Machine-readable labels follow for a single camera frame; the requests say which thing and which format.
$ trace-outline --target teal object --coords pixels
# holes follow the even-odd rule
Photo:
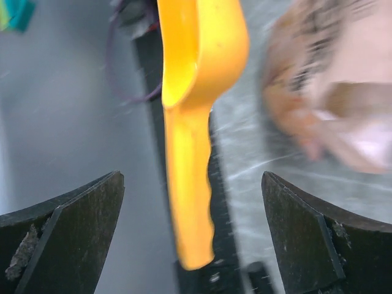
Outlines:
[[[35,3],[29,0],[0,0],[5,1],[10,21],[8,29],[25,32],[34,9]]]

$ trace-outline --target cable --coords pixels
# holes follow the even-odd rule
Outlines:
[[[115,36],[115,31],[117,28],[119,13],[120,13],[120,11],[122,11],[123,8],[124,8],[124,0],[121,0],[119,2],[119,4],[115,7],[115,12],[114,12],[115,14],[113,16],[113,19],[110,22],[108,38],[107,38],[107,43],[106,43],[106,53],[105,53],[105,74],[106,74],[106,78],[108,80],[109,87],[111,88],[112,92],[116,96],[118,96],[126,101],[130,101],[133,104],[137,104],[137,103],[149,101],[149,100],[157,97],[161,93],[161,90],[162,90],[162,81],[157,85],[157,87],[152,92],[150,92],[149,94],[147,94],[145,96],[141,96],[141,97],[128,96],[117,85],[115,75],[113,73],[111,56],[112,56],[112,52],[113,52],[113,40],[114,40],[114,36]],[[149,6],[149,10],[150,10],[149,11],[150,13],[154,13],[153,8],[151,6]]]

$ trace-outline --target orange plastic scoop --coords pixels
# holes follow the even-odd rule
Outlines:
[[[214,258],[209,113],[245,68],[249,37],[239,0],[158,0],[158,7],[171,213],[179,260],[195,270]]]

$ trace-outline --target scoop handle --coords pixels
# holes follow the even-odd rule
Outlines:
[[[214,258],[208,179],[210,109],[164,110],[171,214],[179,260],[186,270],[199,269]]]

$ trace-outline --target plastic tool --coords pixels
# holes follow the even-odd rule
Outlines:
[[[29,0],[0,0],[0,31],[25,32],[35,7]]]
[[[158,0],[158,8],[171,213],[179,260],[196,270],[214,258],[209,113],[245,68],[249,36],[239,0]]]

